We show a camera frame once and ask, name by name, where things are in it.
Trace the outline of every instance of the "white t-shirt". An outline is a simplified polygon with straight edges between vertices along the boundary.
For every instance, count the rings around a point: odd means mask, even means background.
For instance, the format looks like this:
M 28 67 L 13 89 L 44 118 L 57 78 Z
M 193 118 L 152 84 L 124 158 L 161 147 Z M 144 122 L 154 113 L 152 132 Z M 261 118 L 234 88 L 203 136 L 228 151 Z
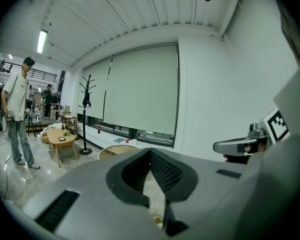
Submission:
M 26 109 L 26 99 L 29 99 L 29 85 L 21 73 L 10 76 L 6 82 L 4 91 L 8 93 L 7 109 L 13 109 L 13 120 L 22 121 Z
M 32 102 L 34 100 L 35 91 L 34 89 L 29 89 L 29 101 Z

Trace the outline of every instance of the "railing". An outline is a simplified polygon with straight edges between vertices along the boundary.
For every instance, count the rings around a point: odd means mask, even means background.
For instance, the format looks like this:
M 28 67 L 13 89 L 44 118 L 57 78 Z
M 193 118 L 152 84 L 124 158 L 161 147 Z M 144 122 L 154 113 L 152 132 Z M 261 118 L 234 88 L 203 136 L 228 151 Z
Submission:
M 0 60 L 0 72 L 6 72 L 10 74 L 19 73 L 22 70 L 22 66 L 10 62 Z M 27 74 L 28 77 L 40 80 L 46 80 L 50 82 L 56 81 L 56 74 L 44 72 L 38 69 L 31 68 Z

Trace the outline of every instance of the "roller blind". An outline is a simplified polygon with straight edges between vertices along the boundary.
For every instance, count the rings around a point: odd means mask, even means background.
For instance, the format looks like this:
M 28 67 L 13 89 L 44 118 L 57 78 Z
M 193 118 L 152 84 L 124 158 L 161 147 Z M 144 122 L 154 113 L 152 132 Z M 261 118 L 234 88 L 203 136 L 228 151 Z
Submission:
M 85 111 L 85 114 L 87 116 L 99 118 L 99 119 L 103 118 L 105 91 L 107 87 L 110 63 L 111 63 L 111 59 L 107 59 L 83 71 L 81 84 L 86 86 L 87 82 L 86 80 L 83 79 L 83 77 L 88 80 L 89 75 L 91 75 L 90 79 L 91 80 L 94 79 L 94 81 L 90 83 L 90 87 L 96 85 L 96 87 L 93 87 L 90 90 L 90 92 L 92 92 L 90 94 L 91 107 L 87 108 Z M 83 90 L 84 88 L 80 85 L 79 94 L 78 94 L 78 105 L 80 106 L 82 106 L 82 102 L 85 96 L 85 94 L 81 92 Z M 78 107 L 77 111 L 78 113 L 83 114 L 82 107 Z
M 178 96 L 176 45 L 131 51 L 113 58 L 104 122 L 174 134 Z

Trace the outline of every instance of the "fluorescent light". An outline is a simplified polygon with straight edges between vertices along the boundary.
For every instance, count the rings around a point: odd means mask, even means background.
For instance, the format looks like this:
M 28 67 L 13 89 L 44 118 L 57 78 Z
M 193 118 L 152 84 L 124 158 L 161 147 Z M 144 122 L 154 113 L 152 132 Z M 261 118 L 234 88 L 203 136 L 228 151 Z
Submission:
M 42 50 L 44 48 L 44 44 L 45 44 L 45 40 L 46 40 L 47 34 L 48 34 L 48 32 L 45 31 L 45 30 L 41 30 L 40 31 L 38 48 L 36 50 L 39 54 L 42 54 Z

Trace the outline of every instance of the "cap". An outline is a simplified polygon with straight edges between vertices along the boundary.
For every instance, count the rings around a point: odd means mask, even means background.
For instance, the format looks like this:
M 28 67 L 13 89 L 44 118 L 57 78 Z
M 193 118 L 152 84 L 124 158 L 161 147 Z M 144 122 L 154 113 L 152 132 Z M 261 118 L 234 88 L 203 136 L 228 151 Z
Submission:
M 33 66 L 36 62 L 35 62 L 34 58 L 27 57 L 24 59 L 23 63 Z

